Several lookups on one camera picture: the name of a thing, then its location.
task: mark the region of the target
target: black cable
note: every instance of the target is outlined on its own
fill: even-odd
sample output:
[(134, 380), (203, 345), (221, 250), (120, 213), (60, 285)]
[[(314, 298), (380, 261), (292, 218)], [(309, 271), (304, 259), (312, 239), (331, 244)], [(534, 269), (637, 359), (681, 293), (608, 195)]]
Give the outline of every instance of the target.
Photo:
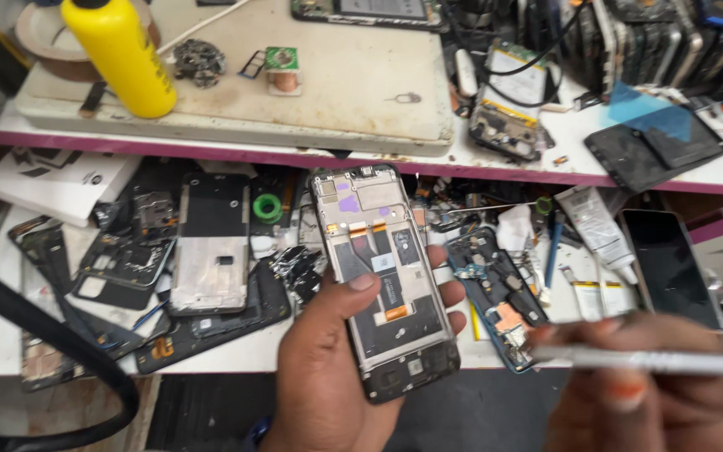
[[(491, 76), (513, 76), (513, 75), (517, 74), (518, 72), (523, 72), (526, 69), (529, 69), (530, 67), (535, 66), (538, 61), (540, 61), (541, 59), (543, 59), (543, 57), (548, 55), (549, 52), (551, 52), (556, 46), (560, 45), (562, 40), (565, 39), (565, 35), (568, 34), (568, 31), (571, 29), (572, 26), (574, 26), (577, 19), (579, 19), (579, 13), (581, 13), (582, 10), (585, 9), (585, 5), (587, 5), (587, 2), (585, 0), (582, 0), (582, 3), (580, 3), (579, 6), (576, 7), (576, 9), (574, 9), (574, 16), (572, 18), (570, 18), (568, 23), (565, 26), (563, 26), (562, 29), (560, 30), (560, 35), (557, 36), (556, 39), (551, 44), (549, 44), (549, 46), (546, 49), (544, 49), (543, 51), (538, 53), (537, 56), (534, 57), (534, 59), (532, 59), (528, 63), (524, 64), (521, 67), (518, 67), (517, 69), (513, 69), (512, 71), (495, 72), (495, 71), (491, 71), (487, 68), (485, 68), (485, 71), (488, 74), (490, 74)], [(552, 26), (551, 29), (552, 29), (552, 36), (553, 36), (554, 35), (554, 27)]]
[[(441, 6), (442, 11), (445, 14), (445, 17), (448, 21), (448, 23), (451, 25), (451, 30), (453, 31), (454, 35), (456, 36), (456, 41), (468, 54), (470, 53), (470, 49), (467, 46), (467, 41), (462, 38), (462, 31), (459, 29), (459, 23), (457, 22), (456, 18), (453, 17), (453, 14), (451, 13), (450, 7), (447, 5), (445, 0), (437, 0), (439, 5)], [(538, 61), (540, 61), (543, 57), (545, 57), (555, 46), (557, 46), (559, 43), (562, 42), (562, 40), (565, 38), (565, 35), (568, 33), (570, 28), (576, 23), (576, 21), (579, 18), (579, 13), (582, 12), (582, 9), (584, 9), (586, 5), (586, 2), (583, 0), (582, 3), (579, 4), (579, 6), (576, 7), (574, 10), (574, 16), (568, 21), (568, 23), (562, 27), (562, 30), (560, 32), (560, 35), (552, 42), (551, 45), (549, 45), (544, 51), (542, 51), (540, 54), (537, 55), (534, 59), (529, 61), (527, 64), (518, 67), (517, 69), (514, 69), (512, 71), (507, 72), (494, 72), (489, 70), (487, 67), (479, 67), (478, 65), (474, 64), (474, 68), (476, 69), (476, 76), (477, 78), (481, 79), (482, 82), (487, 85), (487, 87), (490, 87), (497, 95), (501, 96), (502, 98), (508, 100), (509, 102), (514, 103), (515, 105), (519, 105), (521, 107), (525, 108), (535, 108), (535, 107), (542, 107), (545, 104), (548, 104), (554, 98), (557, 97), (557, 94), (559, 93), (560, 89), (560, 83), (562, 82), (562, 73), (560, 72), (560, 83), (555, 84), (553, 74), (551, 71), (546, 68), (546, 75), (551, 78), (551, 86), (552, 90), (550, 95), (541, 100), (540, 102), (534, 103), (534, 104), (527, 104), (525, 102), (521, 102), (520, 100), (513, 99), (503, 92), (501, 92), (497, 87), (493, 86), (492, 83), (490, 83), (490, 76), (496, 75), (496, 76), (511, 76), (514, 74), (517, 74), (518, 72), (522, 72), (530, 67), (533, 67), (536, 65)]]
[(36, 437), (0, 436), (0, 451), (39, 452), (74, 449), (113, 436), (133, 420), (138, 412), (138, 391), (133, 381), (122, 372), (115, 361), (1, 282), (0, 315), (52, 345), (58, 352), (98, 376), (119, 396), (122, 403), (121, 411), (116, 416), (95, 426)]

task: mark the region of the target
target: sim card tray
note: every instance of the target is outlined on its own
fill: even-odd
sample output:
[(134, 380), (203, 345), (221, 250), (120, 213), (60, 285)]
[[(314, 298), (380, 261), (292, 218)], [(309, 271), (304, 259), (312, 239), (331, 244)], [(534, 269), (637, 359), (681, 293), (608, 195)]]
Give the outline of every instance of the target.
[[(257, 50), (256, 53), (253, 54), (253, 56), (250, 57), (250, 59), (247, 61), (246, 65), (242, 67), (242, 70), (239, 72), (236, 72), (239, 76), (246, 77), (250, 80), (255, 80), (256, 77), (259, 76), (261, 73), (261, 69), (264, 69), (264, 60), (266, 59), (266, 51), (263, 50)], [(255, 65), (254, 68), (256, 70), (255, 73), (250, 74), (247, 69), (251, 69), (250, 67)]]

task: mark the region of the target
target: white workbench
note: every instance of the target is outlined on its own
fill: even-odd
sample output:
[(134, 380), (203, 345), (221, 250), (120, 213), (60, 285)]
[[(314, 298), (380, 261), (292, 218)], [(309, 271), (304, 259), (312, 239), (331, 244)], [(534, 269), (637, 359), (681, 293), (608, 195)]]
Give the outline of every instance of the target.
[[(539, 162), (532, 163), (515, 162), (476, 146), (467, 136), (467, 121), (457, 117), (454, 118), (456, 140), (444, 156), (352, 152), (347, 159), (338, 159), (323, 149), (36, 128), (16, 111), (12, 101), (7, 103), (0, 117), (0, 145), (232, 160), (294, 167), (352, 167), (369, 164), (370, 160), (386, 160), (393, 162), (405, 174), (611, 187), (615, 184), (583, 143), (589, 134), (604, 128), (605, 109), (605, 106), (597, 105), (577, 113), (542, 112), (541, 122), (556, 141), (556, 147), (547, 150)], [(555, 165), (554, 160), (563, 156), (568, 158), (568, 162)], [(723, 194), (723, 157), (664, 182), (658, 189)]]
[[(15, 291), (20, 291), (22, 273), (22, 255), (7, 238), (7, 231), (16, 224), (31, 220), (38, 213), (25, 208), (12, 207), (0, 229), (0, 280)], [(440, 243), (442, 237), (433, 236), (432, 243)], [(576, 250), (568, 245), (561, 245), (557, 253), (557, 264), (568, 264), (574, 269), (576, 276), (584, 281), (597, 281), (596, 268), (585, 249)], [(538, 254), (543, 262), (548, 255), (548, 243), (538, 245)], [(608, 281), (619, 281), (607, 270)], [(554, 322), (570, 322), (581, 318), (573, 287), (560, 272), (556, 272), (552, 284), (553, 301), (546, 313)], [(445, 267), (435, 271), (437, 283), (450, 281), (453, 275)], [(626, 290), (628, 296), (635, 300), (635, 294)], [(503, 367), (489, 339), (474, 339), (470, 320), (470, 304), (468, 301), (459, 303), (454, 311), (463, 312), (468, 318), (467, 327), (459, 333), (459, 353), (462, 356), (463, 368)], [(292, 324), (290, 318), (280, 324), (269, 326), (263, 330), (248, 334), (243, 338), (223, 344), (208, 352), (197, 354), (175, 365), (165, 367), (160, 373), (199, 373), (199, 372), (274, 372), (278, 343)], [(136, 365), (132, 354), (120, 360), (126, 372), (135, 373)], [(0, 317), (0, 375), (19, 375), (21, 372), (21, 333), (20, 329)]]

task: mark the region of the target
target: black phone screen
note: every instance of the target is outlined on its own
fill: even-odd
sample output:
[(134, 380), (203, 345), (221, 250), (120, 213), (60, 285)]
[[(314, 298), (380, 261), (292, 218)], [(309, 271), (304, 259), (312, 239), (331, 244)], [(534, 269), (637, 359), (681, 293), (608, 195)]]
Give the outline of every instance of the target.
[(667, 211), (625, 210), (623, 219), (655, 312), (720, 330), (716, 307), (677, 216)]

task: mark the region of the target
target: glue tube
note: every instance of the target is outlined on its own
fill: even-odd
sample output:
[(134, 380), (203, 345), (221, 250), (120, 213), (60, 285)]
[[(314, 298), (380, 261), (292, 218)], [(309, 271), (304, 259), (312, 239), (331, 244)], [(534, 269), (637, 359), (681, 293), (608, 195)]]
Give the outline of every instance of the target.
[(621, 275), (627, 283), (637, 284), (638, 277), (631, 268), (635, 255), (629, 250), (626, 237), (613, 220), (596, 187), (577, 185), (554, 198), (568, 214), (576, 231), (598, 261)]

